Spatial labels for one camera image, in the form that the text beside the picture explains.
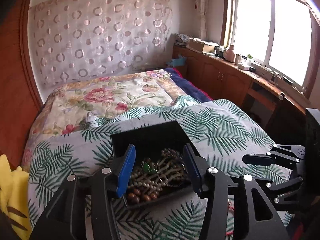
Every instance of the bed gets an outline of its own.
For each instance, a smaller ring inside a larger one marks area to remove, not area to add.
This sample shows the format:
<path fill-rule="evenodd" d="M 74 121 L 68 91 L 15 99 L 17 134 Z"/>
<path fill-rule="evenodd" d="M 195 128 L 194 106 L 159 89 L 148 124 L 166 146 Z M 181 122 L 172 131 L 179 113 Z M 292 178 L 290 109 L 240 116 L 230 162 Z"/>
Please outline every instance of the bed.
<path fill-rule="evenodd" d="M 274 142 L 228 100 L 212 101 L 175 69 L 98 78 L 66 84 L 48 98 L 35 120 L 23 156 L 29 171 L 28 205 L 33 227 L 61 182 L 71 173 L 86 177 L 112 160 L 110 135 L 176 120 L 211 166 L 228 175 L 281 183 L 291 171 L 242 162 L 244 154 L 266 153 Z M 233 198 L 226 238 L 233 233 Z M 90 197 L 87 238 L 92 239 Z M 206 200 L 195 193 L 145 210 L 114 210 L 122 239 L 192 239 L 199 236 Z M 287 224 L 291 216 L 280 213 Z"/>

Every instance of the cardboard box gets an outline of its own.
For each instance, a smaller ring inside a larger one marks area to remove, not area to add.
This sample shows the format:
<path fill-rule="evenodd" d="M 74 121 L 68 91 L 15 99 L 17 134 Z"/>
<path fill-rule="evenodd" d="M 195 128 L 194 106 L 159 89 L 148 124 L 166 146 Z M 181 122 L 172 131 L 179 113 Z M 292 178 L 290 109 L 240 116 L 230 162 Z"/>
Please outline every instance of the cardboard box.
<path fill-rule="evenodd" d="M 206 42 L 200 40 L 191 39 L 189 41 L 189 47 L 199 51 L 199 52 L 211 52 L 218 44 L 213 42 Z"/>
<path fill-rule="evenodd" d="M 156 162 L 162 158 L 161 150 L 164 148 L 171 148 L 183 154 L 183 147 L 187 143 L 191 145 L 195 155 L 200 156 L 196 147 L 177 121 L 165 122 L 111 135 L 112 151 L 115 158 L 123 156 L 129 144 L 135 146 L 136 161 L 134 165 L 139 165 L 146 157 L 149 157 L 152 161 Z M 170 201 L 173 197 L 184 195 L 189 192 L 193 192 L 191 183 L 185 182 L 180 187 L 166 188 L 166 195 L 149 202 L 140 202 L 135 205 L 130 205 L 127 202 L 126 195 L 122 198 L 127 209 L 131 210 Z"/>

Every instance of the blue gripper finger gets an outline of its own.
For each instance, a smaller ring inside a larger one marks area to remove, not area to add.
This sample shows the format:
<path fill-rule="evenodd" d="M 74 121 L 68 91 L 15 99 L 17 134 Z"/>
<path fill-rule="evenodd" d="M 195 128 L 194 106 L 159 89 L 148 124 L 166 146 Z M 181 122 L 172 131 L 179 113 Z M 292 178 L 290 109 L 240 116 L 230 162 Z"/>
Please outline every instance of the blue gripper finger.
<path fill-rule="evenodd" d="M 116 191 L 116 195 L 118 197 L 121 197 L 127 190 L 135 160 L 136 148 L 134 147 L 134 145 L 130 145 L 125 153 L 125 160 L 118 177 L 118 188 Z"/>
<path fill-rule="evenodd" d="M 194 192 L 199 194 L 201 192 L 202 181 L 201 181 L 201 174 L 195 162 L 195 158 L 196 156 L 190 144 L 186 144 L 183 148 L 183 162 L 186 167 L 193 190 Z"/>

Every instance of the metal screw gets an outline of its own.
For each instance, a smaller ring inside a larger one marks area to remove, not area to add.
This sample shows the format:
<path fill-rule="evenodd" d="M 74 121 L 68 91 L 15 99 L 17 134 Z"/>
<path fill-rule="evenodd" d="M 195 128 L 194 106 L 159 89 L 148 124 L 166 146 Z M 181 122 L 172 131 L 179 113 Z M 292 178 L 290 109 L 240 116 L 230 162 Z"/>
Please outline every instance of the metal screw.
<path fill-rule="evenodd" d="M 208 169 L 208 171 L 209 171 L 210 173 L 217 173 L 217 172 L 218 172 L 218 169 L 217 169 L 216 167 L 210 167 L 210 168 Z"/>
<path fill-rule="evenodd" d="M 73 180 L 75 180 L 75 179 L 76 179 L 76 176 L 73 175 L 73 174 L 71 174 L 71 175 L 69 175 L 69 176 L 67 177 L 67 180 L 68 180 L 68 181 L 73 181 Z"/>
<path fill-rule="evenodd" d="M 245 174 L 245 175 L 243 176 L 243 178 L 244 178 L 246 181 L 251 181 L 251 180 L 253 179 L 250 174 Z"/>
<path fill-rule="evenodd" d="M 111 169 L 110 169 L 110 168 L 103 168 L 103 169 L 101 170 L 101 172 L 102 172 L 103 174 L 109 174 L 109 173 L 111 172 Z"/>

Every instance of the curtain with circle pattern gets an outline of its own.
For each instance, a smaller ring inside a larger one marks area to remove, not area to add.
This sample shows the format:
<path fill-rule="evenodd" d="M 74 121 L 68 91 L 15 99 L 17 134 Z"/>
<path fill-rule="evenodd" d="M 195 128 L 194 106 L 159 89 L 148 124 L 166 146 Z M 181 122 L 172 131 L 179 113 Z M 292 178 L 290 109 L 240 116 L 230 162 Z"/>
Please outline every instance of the curtain with circle pattern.
<path fill-rule="evenodd" d="M 171 18 L 170 0 L 43 2 L 29 9 L 34 69 L 50 86 L 163 65 Z"/>

